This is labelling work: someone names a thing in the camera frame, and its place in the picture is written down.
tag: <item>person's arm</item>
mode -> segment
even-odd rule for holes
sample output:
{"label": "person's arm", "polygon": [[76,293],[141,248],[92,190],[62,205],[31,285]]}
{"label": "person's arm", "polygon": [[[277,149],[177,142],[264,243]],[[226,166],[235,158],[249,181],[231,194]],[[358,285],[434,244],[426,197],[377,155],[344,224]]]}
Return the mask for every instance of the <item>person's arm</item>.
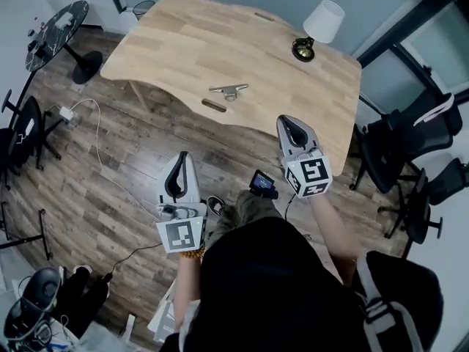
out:
{"label": "person's arm", "polygon": [[184,323],[185,312],[191,301],[200,298],[200,259],[180,255],[174,289],[174,322],[176,332]]}
{"label": "person's arm", "polygon": [[309,197],[309,204],[320,228],[330,258],[344,285],[352,284],[357,259],[364,250],[357,237],[344,226],[344,222],[325,195]]}

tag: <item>black shirt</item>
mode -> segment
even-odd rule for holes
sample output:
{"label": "black shirt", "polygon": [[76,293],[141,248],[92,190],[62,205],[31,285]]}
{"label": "black shirt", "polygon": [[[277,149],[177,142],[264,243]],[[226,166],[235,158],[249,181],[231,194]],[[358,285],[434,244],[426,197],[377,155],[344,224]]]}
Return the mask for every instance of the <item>black shirt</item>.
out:
{"label": "black shirt", "polygon": [[[287,221],[255,221],[207,250],[199,313],[184,352],[366,351],[366,346],[358,296],[322,266]],[[162,351],[177,351],[177,335]]]}

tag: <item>round black marble table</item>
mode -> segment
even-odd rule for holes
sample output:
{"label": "round black marble table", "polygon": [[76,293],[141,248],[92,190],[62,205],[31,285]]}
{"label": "round black marble table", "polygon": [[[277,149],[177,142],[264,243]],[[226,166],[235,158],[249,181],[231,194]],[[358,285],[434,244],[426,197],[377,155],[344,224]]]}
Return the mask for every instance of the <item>round black marble table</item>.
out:
{"label": "round black marble table", "polygon": [[[83,23],[88,9],[88,3],[80,0],[67,5],[55,14],[35,38],[38,43],[45,42],[42,50],[36,54],[29,51],[26,55],[26,69],[32,73],[39,70],[50,62],[62,48],[65,48],[77,62],[73,70],[73,81],[76,84],[84,84],[93,77],[103,63],[103,55],[98,51],[91,51],[84,56],[80,56],[67,44],[76,33],[78,27]],[[71,25],[59,29],[55,26],[55,23],[65,12],[70,12],[73,15]]]}

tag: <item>white lampshade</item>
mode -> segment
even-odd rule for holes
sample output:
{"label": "white lampshade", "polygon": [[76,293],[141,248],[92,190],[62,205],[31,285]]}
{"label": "white lampshade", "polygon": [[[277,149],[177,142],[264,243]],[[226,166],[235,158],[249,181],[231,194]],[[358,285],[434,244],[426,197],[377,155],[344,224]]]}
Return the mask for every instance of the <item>white lampshade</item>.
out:
{"label": "white lampshade", "polygon": [[303,28],[314,40],[330,43],[336,36],[344,17],[345,12],[339,5],[330,0],[322,0],[313,13],[305,19]]}

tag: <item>gray pants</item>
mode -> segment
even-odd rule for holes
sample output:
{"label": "gray pants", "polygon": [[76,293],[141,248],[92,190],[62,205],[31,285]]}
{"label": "gray pants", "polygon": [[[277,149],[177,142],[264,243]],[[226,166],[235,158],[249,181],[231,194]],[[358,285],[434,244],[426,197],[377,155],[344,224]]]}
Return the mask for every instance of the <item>gray pants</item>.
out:
{"label": "gray pants", "polygon": [[258,197],[250,191],[241,191],[237,196],[236,207],[225,206],[221,209],[218,222],[206,226],[205,250],[225,233],[270,216],[281,218],[271,199]]}

